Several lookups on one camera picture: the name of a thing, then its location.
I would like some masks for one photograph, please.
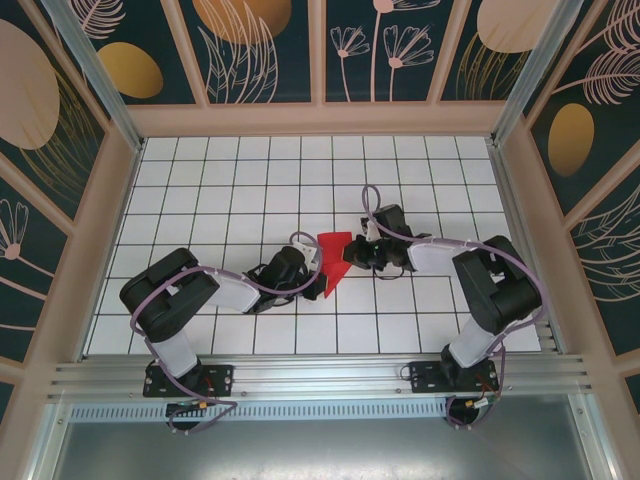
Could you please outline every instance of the black mounting plate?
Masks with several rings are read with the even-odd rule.
[[[233,365],[203,365],[202,377],[199,385],[203,388],[195,389],[196,393],[208,397],[229,397],[233,385]],[[145,370],[145,382],[142,396],[145,398],[188,397],[178,389],[164,374],[156,363],[152,363]]]
[[[498,375],[495,364],[485,359],[471,368],[465,369],[457,385],[453,386],[440,368],[440,362],[411,362],[406,367],[413,393],[455,393],[482,392],[482,383],[478,381],[480,375],[487,385],[498,390]]]

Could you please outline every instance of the red fabric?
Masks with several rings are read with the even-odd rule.
[[[350,263],[342,260],[342,252],[352,240],[351,232],[328,232],[318,235],[323,256],[321,272],[327,276],[324,298],[331,294],[351,268]]]

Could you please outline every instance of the white tile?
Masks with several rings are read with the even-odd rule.
[[[127,215],[120,243],[151,245],[156,236],[160,215]]]
[[[453,137],[424,137],[429,158],[458,158],[458,149]]]
[[[144,150],[144,160],[173,160],[177,138],[149,138]]]
[[[227,215],[196,215],[191,243],[225,243]]]
[[[263,215],[231,215],[227,243],[255,243],[262,239]]]
[[[363,212],[362,207],[362,187],[359,186],[335,186],[333,188],[333,195],[335,197],[335,210],[336,212]],[[387,205],[388,202],[383,197],[382,205]]]
[[[231,187],[202,187],[198,195],[197,213],[229,213]]]
[[[302,160],[301,184],[331,185],[333,182],[332,163],[331,160]]]
[[[358,212],[364,213],[364,206],[362,205],[362,187],[356,187],[358,189],[358,193],[356,197],[358,198]],[[380,190],[380,197],[382,198],[381,206],[385,205],[400,205],[402,206],[402,196],[400,195],[400,186],[399,185],[380,185],[378,186],[378,190]],[[375,195],[371,194],[371,207],[374,207],[373,202],[375,201]]]
[[[436,200],[431,185],[403,185],[402,203],[405,212],[436,212]]]
[[[235,185],[266,185],[267,160],[245,160],[236,166]]]
[[[302,137],[302,158],[332,158],[331,137]]]
[[[154,263],[157,263],[159,260],[162,260],[164,257],[172,253],[177,248],[180,248],[180,246],[179,245],[154,245],[153,252],[151,252],[151,261],[149,262],[149,265],[153,265]]]
[[[174,163],[171,169],[169,185],[200,185],[204,160]]]
[[[328,298],[324,298],[324,295],[321,295],[317,300],[313,301],[301,297],[298,298],[298,315],[320,313],[336,313],[336,298],[333,292]]]
[[[333,137],[333,158],[350,159],[364,158],[362,137],[336,136]]]
[[[376,306],[378,313],[415,312],[411,278],[375,280]]]
[[[456,305],[456,312],[468,312],[469,305],[462,291],[462,285],[458,277],[451,277],[451,287],[453,288],[453,301]]]
[[[330,213],[303,213],[300,215],[300,230],[316,238],[320,233],[333,232],[333,215]]]
[[[458,336],[458,324],[453,313],[420,313],[418,325],[423,353],[440,353]]]
[[[260,264],[260,245],[227,245],[222,268],[244,273]]]
[[[477,240],[476,226],[470,213],[441,213],[442,236],[456,240]]]
[[[164,187],[169,181],[171,162],[142,162],[136,187]]]
[[[160,213],[165,190],[164,187],[134,188],[127,213]]]
[[[210,137],[207,160],[235,160],[238,154],[238,137]]]
[[[427,160],[398,160],[400,183],[430,184],[431,171]]]
[[[338,315],[338,353],[378,353],[375,315]]]
[[[416,314],[378,315],[380,353],[419,353]]]
[[[266,160],[269,158],[269,137],[242,137],[238,160]]]
[[[128,315],[129,312],[120,300],[120,290],[124,287],[129,279],[127,278],[110,278],[107,280],[107,288],[104,291],[102,305],[100,305],[100,314],[120,314]]]
[[[360,225],[360,218],[364,217],[364,213],[336,213],[336,232],[351,232],[353,238],[356,235],[364,235],[362,232],[362,226]]]
[[[300,212],[333,212],[333,187],[304,186],[300,189]]]
[[[420,313],[454,312],[449,277],[414,277],[413,288]]]
[[[502,200],[495,185],[469,185],[469,199],[474,212],[502,212]]]
[[[122,354],[129,352],[133,331],[127,315],[100,315],[93,331],[89,355]]]
[[[535,325],[516,330],[504,339],[507,352],[539,352],[540,340]]]
[[[289,236],[298,230],[298,215],[265,215],[262,243],[284,245]]]
[[[440,212],[470,212],[467,189],[458,185],[435,185],[438,211]]]
[[[336,316],[298,316],[296,353],[336,353]]]
[[[462,169],[468,184],[494,185],[496,183],[490,160],[462,160]]]
[[[476,220],[478,236],[481,241],[484,242],[496,235],[503,235],[509,239],[511,238],[509,226],[507,225],[507,218],[504,213],[474,213],[473,217]]]
[[[198,201],[198,187],[169,187],[162,213],[194,213]]]
[[[373,313],[376,311],[371,278],[343,278],[336,288],[338,313]]]
[[[234,187],[231,213],[261,213],[264,211],[266,187]]]
[[[151,245],[120,245],[116,250],[111,277],[131,278],[147,269]]]
[[[407,213],[404,218],[414,236],[420,233],[429,233],[434,237],[442,236],[437,213]]]
[[[489,158],[487,144],[482,137],[456,137],[460,158]]]
[[[311,163],[324,163],[320,160]],[[300,161],[299,160],[270,160],[268,185],[299,185]]]
[[[434,184],[464,184],[460,162],[451,160],[429,160]]]
[[[189,250],[198,259],[200,265],[222,268],[224,245],[192,245]]]
[[[213,338],[213,353],[253,353],[254,315],[218,315]]]
[[[191,238],[193,215],[161,215],[156,243],[187,245]]]
[[[300,158],[300,137],[271,137],[269,158],[272,160]]]
[[[396,149],[393,144],[393,137],[387,136],[365,136],[364,137],[364,157],[365,158],[396,158]]]
[[[398,164],[391,160],[367,160],[367,183],[373,185],[397,184]]]
[[[265,212],[291,213],[298,211],[298,194],[300,187],[267,187],[267,203]]]
[[[401,158],[427,158],[427,149],[424,145],[424,137],[411,135],[396,137],[396,157]]]
[[[296,317],[294,315],[258,315],[256,354],[294,353]]]
[[[202,185],[233,185],[236,162],[214,160],[204,162]]]
[[[335,185],[364,184],[364,160],[334,160],[333,181]]]
[[[209,355],[213,343],[215,315],[196,315],[184,327],[187,339],[196,355]]]
[[[207,152],[207,137],[182,137],[178,139],[176,160],[204,160]]]

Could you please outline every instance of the vented metal strip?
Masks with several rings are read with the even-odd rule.
[[[352,401],[242,402],[224,421],[355,420],[385,418],[444,417],[444,398]],[[176,421],[208,420],[223,407],[190,412]],[[166,404],[122,403],[79,404],[73,407],[69,423],[166,422]]]

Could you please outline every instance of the white grid floor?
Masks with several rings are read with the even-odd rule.
[[[355,237],[365,182],[379,186],[383,205],[403,207],[416,234],[509,236],[480,137],[152,138],[85,352],[147,353],[118,293],[175,248],[240,273],[269,262],[298,229]],[[467,312],[455,278],[383,281],[352,267],[326,300],[298,299],[258,316],[205,306],[186,331],[202,354],[437,353]],[[506,343],[511,351],[540,350],[533,327]]]

